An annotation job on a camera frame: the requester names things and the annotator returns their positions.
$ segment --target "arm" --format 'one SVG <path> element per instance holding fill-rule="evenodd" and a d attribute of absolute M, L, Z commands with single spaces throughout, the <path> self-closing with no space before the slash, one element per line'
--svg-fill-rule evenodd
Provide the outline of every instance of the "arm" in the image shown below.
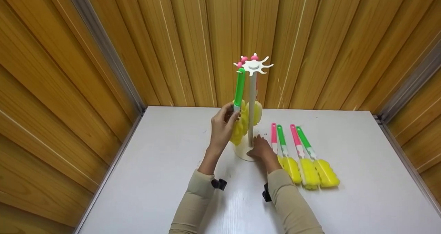
<path fill-rule="evenodd" d="M 214 194 L 211 180 L 214 169 L 233 132 L 239 113 L 233 104 L 224 105 L 211 119 L 211 140 L 200 167 L 194 171 L 181 203 L 176 210 L 169 234 L 195 234 Z"/>
<path fill-rule="evenodd" d="M 208 204 L 214 194 L 211 180 L 214 179 L 214 168 L 219 157 L 209 151 L 198 170 L 194 171 L 189 181 L 187 191 L 182 197 L 176 210 L 169 234 L 195 234 L 205 215 Z"/>
<path fill-rule="evenodd" d="M 260 136 L 254 139 L 254 149 L 249 155 L 259 157 L 268 173 L 268 190 L 281 217 L 287 234 L 323 234 L 311 208 L 293 184 L 288 173 L 282 169 L 277 155 L 268 142 Z"/>

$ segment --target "round base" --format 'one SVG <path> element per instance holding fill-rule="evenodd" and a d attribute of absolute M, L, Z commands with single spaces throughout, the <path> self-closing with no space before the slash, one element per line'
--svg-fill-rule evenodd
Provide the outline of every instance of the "round base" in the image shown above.
<path fill-rule="evenodd" d="M 247 152 L 249 152 L 251 149 L 252 147 L 248 147 L 248 134 L 242 137 L 242 142 L 238 146 L 233 147 L 236 156 L 242 160 L 253 162 L 256 159 L 247 155 Z"/>

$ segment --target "wooden wall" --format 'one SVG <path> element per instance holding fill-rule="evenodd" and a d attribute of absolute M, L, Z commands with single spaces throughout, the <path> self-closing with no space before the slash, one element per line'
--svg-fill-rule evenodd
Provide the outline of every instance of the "wooden wall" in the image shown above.
<path fill-rule="evenodd" d="M 90 1 L 146 105 L 230 102 L 257 52 L 264 107 L 378 113 L 441 37 L 441 0 Z M 391 129 L 433 189 L 432 84 Z M 71 231 L 137 113 L 70 0 L 0 0 L 0 113 L 0 232 Z"/>
<path fill-rule="evenodd" d="M 440 0 L 90 1 L 150 105 L 230 102 L 257 52 L 264 107 L 378 113 L 441 28 Z"/>
<path fill-rule="evenodd" d="M 424 84 L 388 127 L 441 204 L 441 70 Z"/>
<path fill-rule="evenodd" d="M 136 117 L 70 0 L 0 0 L 0 233 L 71 233 Z"/>

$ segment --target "yellow sponge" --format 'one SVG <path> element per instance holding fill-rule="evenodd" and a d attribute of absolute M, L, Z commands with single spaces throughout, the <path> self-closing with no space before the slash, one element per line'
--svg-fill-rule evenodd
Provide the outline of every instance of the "yellow sponge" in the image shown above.
<path fill-rule="evenodd" d="M 323 159 L 318 159 L 314 161 L 314 166 L 320 176 L 321 187 L 336 187 L 340 184 L 340 180 L 328 162 Z"/>
<path fill-rule="evenodd" d="M 282 167 L 288 172 L 293 182 L 296 184 L 302 183 L 302 177 L 297 162 L 292 157 L 283 157 L 282 163 Z"/>
<path fill-rule="evenodd" d="M 249 106 L 248 103 L 245 104 L 244 100 L 242 100 L 242 105 L 240 107 L 240 115 L 241 116 L 239 120 L 234 123 L 233 134 L 231 135 L 230 138 L 230 141 L 236 146 L 238 146 L 241 143 L 242 137 L 247 135 L 248 132 Z M 262 118 L 262 104 L 256 101 L 254 108 L 253 124 L 257 125 L 260 122 L 261 118 Z"/>
<path fill-rule="evenodd" d="M 262 104 L 260 102 L 255 101 L 254 104 L 254 117 L 253 117 L 253 125 L 257 125 L 262 119 Z"/>
<path fill-rule="evenodd" d="M 299 159 L 301 166 L 301 173 L 303 173 L 303 185 L 307 190 L 316 190 L 320 185 L 320 177 L 314 164 L 310 159 Z"/>
<path fill-rule="evenodd" d="M 277 160 L 279 161 L 279 163 L 280 163 L 280 166 L 282 166 L 282 168 L 284 169 L 284 166 L 283 166 L 283 157 L 280 157 L 279 155 L 277 156 Z"/>

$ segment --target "sleeve cuff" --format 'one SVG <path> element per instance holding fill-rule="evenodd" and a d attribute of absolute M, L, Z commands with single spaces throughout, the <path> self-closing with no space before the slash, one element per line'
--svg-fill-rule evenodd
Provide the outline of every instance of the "sleeve cuff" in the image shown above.
<path fill-rule="evenodd" d="M 268 191 L 273 200 L 275 199 L 276 193 L 280 188 L 289 185 L 294 186 L 293 181 L 289 177 L 288 173 L 284 170 L 275 170 L 268 175 Z"/>
<path fill-rule="evenodd" d="M 203 198 L 211 198 L 214 193 L 214 187 L 211 185 L 213 179 L 214 175 L 206 175 L 195 170 L 188 183 L 187 193 Z"/>

